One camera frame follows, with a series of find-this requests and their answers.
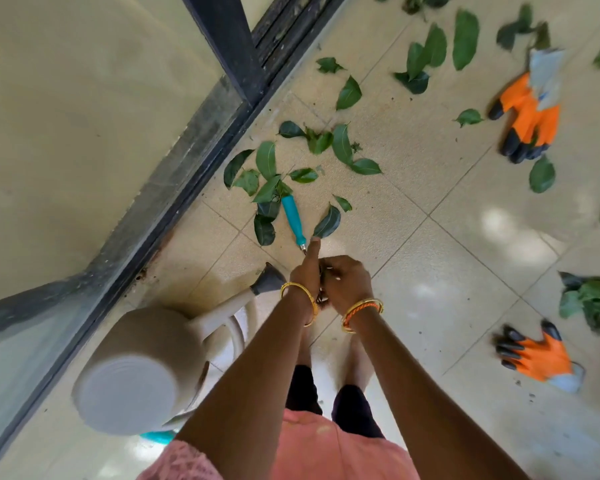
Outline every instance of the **gardening glove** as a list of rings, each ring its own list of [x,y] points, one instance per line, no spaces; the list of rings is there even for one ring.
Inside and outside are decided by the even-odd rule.
[[[496,342],[502,364],[540,382],[548,382],[564,391],[575,393],[582,386],[585,370],[572,362],[558,329],[549,320],[541,323],[543,339],[539,342],[505,325],[503,337]]]
[[[561,50],[532,49],[529,72],[510,85],[489,111],[492,120],[511,108],[518,113],[500,149],[513,163],[538,158],[558,131],[558,71],[562,55]]]

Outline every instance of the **pink shirt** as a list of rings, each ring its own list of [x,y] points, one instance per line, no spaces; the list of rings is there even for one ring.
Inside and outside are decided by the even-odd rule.
[[[285,410],[271,480],[420,480],[409,454],[382,438],[341,430],[323,416]],[[172,441],[138,480],[222,480],[200,451]]]

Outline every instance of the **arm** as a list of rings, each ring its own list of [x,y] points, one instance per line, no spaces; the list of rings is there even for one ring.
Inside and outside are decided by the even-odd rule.
[[[340,314],[373,297],[371,278],[362,263],[346,256],[322,262],[328,268],[324,288]],[[422,480],[528,480],[437,386],[375,308],[364,308],[349,325],[360,335]]]
[[[318,252],[312,241],[291,273],[316,298]],[[251,343],[200,404],[176,439],[205,453],[224,480],[266,479],[276,456],[302,329],[313,316],[306,293],[290,287]]]

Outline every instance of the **leg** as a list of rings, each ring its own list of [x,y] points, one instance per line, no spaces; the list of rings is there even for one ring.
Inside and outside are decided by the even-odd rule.
[[[344,386],[333,402],[331,418],[343,431],[367,438],[384,438],[371,414],[364,390],[374,374],[360,338],[351,338]]]
[[[322,415],[322,409],[318,405],[318,391],[313,384],[311,373],[310,346],[311,334],[309,329],[305,328],[300,341],[296,369],[291,378],[291,386],[289,386],[285,407],[291,411],[309,411],[310,413]]]

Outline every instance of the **bracelet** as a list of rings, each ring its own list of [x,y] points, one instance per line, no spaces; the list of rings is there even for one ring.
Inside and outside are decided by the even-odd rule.
[[[313,317],[311,318],[311,322],[305,324],[304,326],[308,327],[308,326],[313,325],[313,322],[315,322],[315,318],[318,316],[318,313],[320,313],[320,308],[318,307],[318,304],[313,299],[313,296],[311,295],[311,291],[307,290],[307,288],[305,288],[304,286],[302,286],[300,283],[294,283],[293,281],[289,281],[289,282],[286,282],[285,284],[283,284],[282,288],[280,288],[280,298],[282,298],[285,290],[287,288],[289,288],[289,286],[297,286],[301,290],[304,290],[304,292],[306,293],[306,295],[311,300],[311,305],[313,307]]]
[[[349,327],[349,322],[351,321],[353,315],[358,313],[360,310],[367,308],[368,306],[375,307],[375,309],[378,310],[378,313],[382,313],[384,311],[384,305],[379,299],[367,298],[361,300],[348,309],[347,313],[344,314],[342,318],[342,330],[347,333],[355,333],[351,327]]]

